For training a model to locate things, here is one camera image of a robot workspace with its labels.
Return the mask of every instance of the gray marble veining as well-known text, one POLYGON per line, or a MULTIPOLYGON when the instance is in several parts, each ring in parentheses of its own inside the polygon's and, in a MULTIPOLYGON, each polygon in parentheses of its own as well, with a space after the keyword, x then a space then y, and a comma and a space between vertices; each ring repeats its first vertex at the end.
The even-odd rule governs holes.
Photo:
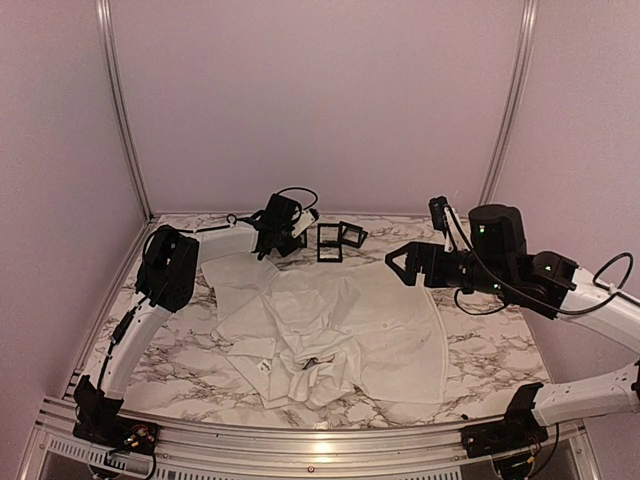
MULTIPOLYGON (((220 224, 221 215, 165 215, 160 224, 196 228, 220 224)), ((424 218, 323 215, 322 222, 345 220, 369 231, 362 249, 344 248, 344 265, 382 261, 411 240, 441 241, 424 218)), ((316 230, 310 248, 272 261, 287 269, 315 262, 316 230)), ((129 306, 139 262, 111 309, 87 365, 99 368, 111 331, 129 306)), ((173 418, 284 428, 385 428, 480 418, 504 412, 518 386, 548 381, 540 353, 517 307, 472 317, 453 303, 453 290, 432 290, 449 343, 449 372, 442 404, 375 401, 361 391, 319 410, 289 405, 265 410, 258 393, 227 362, 231 344, 216 332, 216 297, 198 270, 193 298, 158 331, 136 367, 124 408, 173 418)), ((470 311, 495 308, 492 297, 462 297, 470 311)))

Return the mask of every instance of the black cable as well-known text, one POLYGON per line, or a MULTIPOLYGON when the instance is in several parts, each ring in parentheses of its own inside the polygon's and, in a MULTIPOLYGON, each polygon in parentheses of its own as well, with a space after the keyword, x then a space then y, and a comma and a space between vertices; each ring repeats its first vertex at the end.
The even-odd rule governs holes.
MULTIPOLYGON (((482 261, 482 259, 480 258, 480 255, 478 255, 478 252, 476 252, 475 248, 473 248, 473 245, 471 245, 471 242, 469 241, 469 239, 467 238, 467 235, 464 233, 464 230, 462 229, 462 226, 460 225, 460 222, 458 222, 458 219, 456 218, 453 209, 451 208, 451 205, 445 205, 445 208, 449 209, 449 212, 451 212, 451 218, 453 219, 453 223, 456 226, 456 229, 458 230, 458 232, 460 233, 460 236, 462 237, 462 240, 464 241, 465 245, 467 246, 467 248, 469 249, 469 251, 473 254, 473 256, 475 257, 476 261, 478 262, 478 265, 480 265, 480 267, 485 271, 485 273, 489 276, 489 278, 491 278, 494 282, 496 282, 497 284, 501 285, 502 287, 506 288, 507 290, 516 293, 517 295, 526 298, 527 300, 537 303, 538 305, 543 306, 544 308, 548 308, 549 310, 552 310, 556 313, 560 313, 562 315, 567 315, 567 316, 580 316, 580 315, 586 315, 588 313, 592 313, 595 312, 596 310, 601 309, 602 307, 608 305, 609 303, 611 303, 617 296, 621 296, 620 292, 615 292, 612 295, 609 296, 609 298, 607 298, 606 300, 592 306, 589 308, 585 308, 583 310, 564 310, 562 308, 557 308, 554 307, 553 305, 549 305, 546 302, 543 302, 541 300, 538 300, 537 298, 534 298, 530 295, 527 295, 524 292, 521 292, 520 290, 518 290, 517 288, 509 285, 508 283, 506 283, 504 280, 502 280, 501 278, 497 277, 496 275, 493 274, 493 272, 491 270, 489 270, 489 268, 484 264, 484 262, 482 261)), ((633 256, 629 253, 628 257, 630 259, 629 261, 629 266, 627 267, 627 272, 625 273, 624 277, 623 277, 623 282, 620 282, 620 285, 617 288, 622 288, 624 286, 624 282, 626 282, 627 278, 629 277, 629 275, 631 274, 631 269, 633 268, 633 256)), ((602 274, 602 272, 604 272, 605 269, 600 269, 600 271, 598 271, 599 274, 602 274)))
MULTIPOLYGON (((613 257, 607 263, 605 263, 603 265, 603 267, 596 272, 596 274, 593 276, 593 284, 596 287, 601 288, 603 290, 609 290, 609 286, 604 284, 604 283, 598 282, 598 278, 600 278, 600 275, 602 275, 605 270, 607 270, 609 267, 611 267, 611 265, 613 265, 618 260, 621 260, 623 258, 628 258, 629 259, 629 268, 627 269, 627 273, 629 273, 629 269, 632 268, 632 266, 633 266, 633 255, 631 253, 629 253, 629 252, 622 252, 622 253, 616 255, 615 257, 613 257)), ((629 278, 629 275, 625 274, 624 278, 620 282, 620 287, 617 287, 617 288, 622 288, 622 286, 626 283, 628 278, 629 278)), ((625 294, 624 292, 617 292, 617 293, 618 293, 618 296, 620 296, 621 298, 624 298, 627 302, 635 305, 636 307, 640 307, 640 302, 638 302, 638 300, 636 300, 635 298, 625 294)))
POLYGON ((313 202, 311 202, 309 205, 304 207, 303 210, 307 210, 307 209, 313 207, 316 203, 318 203, 318 194, 316 192, 314 192, 313 190, 311 190, 310 188, 307 188, 307 187, 287 187, 287 188, 283 188, 279 192, 276 192, 276 194, 280 195, 280 194, 282 194, 284 192, 291 192, 291 191, 307 192, 307 193, 310 193, 311 195, 313 195, 313 198, 314 198, 313 202))
POLYGON ((153 459, 153 465, 151 466, 151 472, 147 475, 144 480, 151 480, 153 476, 156 474, 156 469, 158 468, 158 460, 156 459, 156 452, 151 452, 151 458, 153 459))
POLYGON ((540 474, 540 472, 544 470, 547 465, 549 465, 549 463, 551 462, 551 459, 553 458, 553 455, 556 453, 556 450, 558 449, 559 443, 560 443, 560 424, 556 423, 556 440, 555 442, 553 442, 553 448, 551 449, 551 453, 549 454, 547 459, 544 461, 544 463, 540 465, 540 468, 538 468, 535 472, 533 472, 531 475, 527 477, 529 480, 531 480, 534 477, 537 477, 540 474))
POLYGON ((495 308, 493 310, 487 310, 485 312, 469 312, 468 310, 462 308, 462 305, 460 305, 460 302, 458 301, 458 295, 462 293, 462 289, 458 288, 456 290, 456 293, 453 294, 453 303, 456 304, 456 307, 458 307, 460 310, 462 310, 464 313, 466 313, 467 315, 471 315, 474 317, 480 317, 482 315, 492 315, 494 313, 498 313, 501 312, 502 310, 504 310, 505 308, 508 307, 508 305, 505 303, 504 305, 502 305, 501 307, 495 308))

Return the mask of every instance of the black square frame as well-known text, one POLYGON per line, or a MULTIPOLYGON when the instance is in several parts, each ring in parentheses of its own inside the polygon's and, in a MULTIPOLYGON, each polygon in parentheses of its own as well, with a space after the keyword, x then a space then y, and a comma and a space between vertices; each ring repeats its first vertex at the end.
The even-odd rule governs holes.
POLYGON ((319 223, 318 224, 318 263, 342 263, 342 227, 339 223, 319 223), (336 240, 322 241, 322 229, 334 228, 338 232, 336 240), (332 248, 338 251, 337 257, 323 257, 321 250, 323 248, 332 248))

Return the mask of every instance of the aluminum frame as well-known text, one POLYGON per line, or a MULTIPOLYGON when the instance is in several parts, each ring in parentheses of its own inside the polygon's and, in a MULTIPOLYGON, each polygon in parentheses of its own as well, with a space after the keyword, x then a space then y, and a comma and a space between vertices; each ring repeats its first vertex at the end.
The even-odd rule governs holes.
POLYGON ((498 188, 500 174, 504 168, 509 140, 513 130, 513 124, 518 113, 518 107, 522 102, 524 86, 527 80, 529 64, 531 63, 531 52, 533 51, 534 31, 536 18, 538 16, 538 0, 525 0, 522 11, 522 22, 520 24, 520 35, 516 50, 516 61, 513 66, 511 86, 505 105, 502 123, 498 131, 489 164, 489 170, 480 194, 479 205, 491 203, 498 188))
MULTIPOLYGON (((219 472, 229 478, 415 478, 417 473, 451 471, 489 458, 467 458, 460 443, 460 428, 478 421, 335 431, 229 426, 122 413, 161 425, 156 450, 159 468, 219 472)), ((98 455, 104 450, 73 438, 74 423, 73 402, 45 398, 30 439, 30 454, 25 457, 19 476, 21 480, 38 478, 55 439, 98 455)), ((561 439, 575 445, 580 478, 599 480, 582 422, 563 424, 561 439)), ((554 440, 552 436, 545 444, 554 440)), ((147 471, 150 463, 149 457, 140 455, 132 455, 130 460, 124 456, 117 459, 130 461, 134 472, 147 471)))
POLYGON ((113 34, 113 24, 111 22, 111 0, 97 0, 96 10, 98 14, 98 27, 102 38, 102 47, 111 89, 111 98, 115 108, 118 131, 124 149, 127 170, 131 177, 133 189, 138 202, 138 207, 146 222, 153 220, 153 210, 149 202, 149 195, 144 184, 138 154, 136 152, 131 126, 127 116, 127 109, 124 103, 122 82, 120 80, 120 70, 118 68, 118 57, 116 53, 115 36, 113 34))

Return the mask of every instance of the metal rail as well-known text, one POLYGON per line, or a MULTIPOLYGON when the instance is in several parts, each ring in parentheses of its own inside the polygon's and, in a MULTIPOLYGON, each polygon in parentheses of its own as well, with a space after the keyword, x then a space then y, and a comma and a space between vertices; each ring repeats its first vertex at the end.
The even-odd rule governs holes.
POLYGON ((491 163, 485 178, 482 193, 480 194, 479 205, 484 205, 493 201, 500 174, 504 167, 507 148, 509 147, 509 139, 513 130, 513 124, 518 112, 518 107, 522 100, 524 85, 527 79, 529 63, 531 62, 531 52, 533 50, 533 33, 536 25, 536 17, 538 13, 538 0, 525 0, 524 9, 522 11, 522 22, 520 24, 520 36, 518 38, 518 47, 516 50, 516 61, 513 67, 513 75, 511 77, 511 86, 509 87, 509 95, 507 104, 505 105, 502 123, 498 132, 498 138, 491 156, 491 163))

